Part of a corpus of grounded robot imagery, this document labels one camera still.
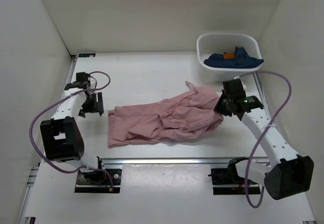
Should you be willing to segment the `pink trousers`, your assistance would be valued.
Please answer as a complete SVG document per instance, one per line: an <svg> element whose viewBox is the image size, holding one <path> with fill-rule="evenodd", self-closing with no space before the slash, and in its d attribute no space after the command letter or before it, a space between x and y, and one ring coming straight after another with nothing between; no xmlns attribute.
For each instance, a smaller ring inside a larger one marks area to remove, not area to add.
<svg viewBox="0 0 324 224"><path fill-rule="evenodd" d="M215 130L224 120L214 111L220 96L209 85L185 84L188 91L173 98L110 110L108 147L193 141Z"/></svg>

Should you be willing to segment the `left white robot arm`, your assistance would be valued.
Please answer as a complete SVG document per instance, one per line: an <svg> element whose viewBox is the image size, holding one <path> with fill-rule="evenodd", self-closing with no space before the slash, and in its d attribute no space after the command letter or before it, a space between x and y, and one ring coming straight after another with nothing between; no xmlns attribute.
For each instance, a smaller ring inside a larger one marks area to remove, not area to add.
<svg viewBox="0 0 324 224"><path fill-rule="evenodd" d="M55 114L40 123L40 132L50 162L66 162L75 166L85 179L102 184L108 179L104 163L85 150L76 123L78 117L85 118L87 113L104 113L102 93L96 90L93 73L78 72L75 81L65 86L63 102L58 104Z"/></svg>

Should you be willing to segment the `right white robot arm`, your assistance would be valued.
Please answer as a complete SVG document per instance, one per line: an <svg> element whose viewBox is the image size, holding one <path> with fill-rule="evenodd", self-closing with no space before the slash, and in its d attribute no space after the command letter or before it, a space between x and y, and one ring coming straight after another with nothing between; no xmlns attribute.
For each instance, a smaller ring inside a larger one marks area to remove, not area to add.
<svg viewBox="0 0 324 224"><path fill-rule="evenodd" d="M237 116L260 142L269 166L247 157L235 158L228 164L228 179L235 184L244 178L265 188L275 200L307 192L310 189L314 162L301 156L283 138L266 115L263 104L255 96L247 96L240 79L223 82L215 112Z"/></svg>

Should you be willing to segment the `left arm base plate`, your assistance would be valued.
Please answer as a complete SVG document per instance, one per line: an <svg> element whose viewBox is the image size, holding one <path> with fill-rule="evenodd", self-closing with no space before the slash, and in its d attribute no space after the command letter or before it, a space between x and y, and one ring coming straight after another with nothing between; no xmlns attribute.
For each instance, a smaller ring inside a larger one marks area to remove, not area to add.
<svg viewBox="0 0 324 224"><path fill-rule="evenodd" d="M122 169L106 169L105 172L78 172L74 187L75 193L118 194L122 182Z"/></svg>

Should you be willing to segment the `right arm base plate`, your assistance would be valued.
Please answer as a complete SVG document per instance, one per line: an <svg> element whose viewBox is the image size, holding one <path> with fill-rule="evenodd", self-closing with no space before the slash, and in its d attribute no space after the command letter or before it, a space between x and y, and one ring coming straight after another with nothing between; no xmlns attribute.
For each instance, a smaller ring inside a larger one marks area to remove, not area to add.
<svg viewBox="0 0 324 224"><path fill-rule="evenodd" d="M227 168L211 168L213 195L245 195L244 178L234 178Z"/></svg>

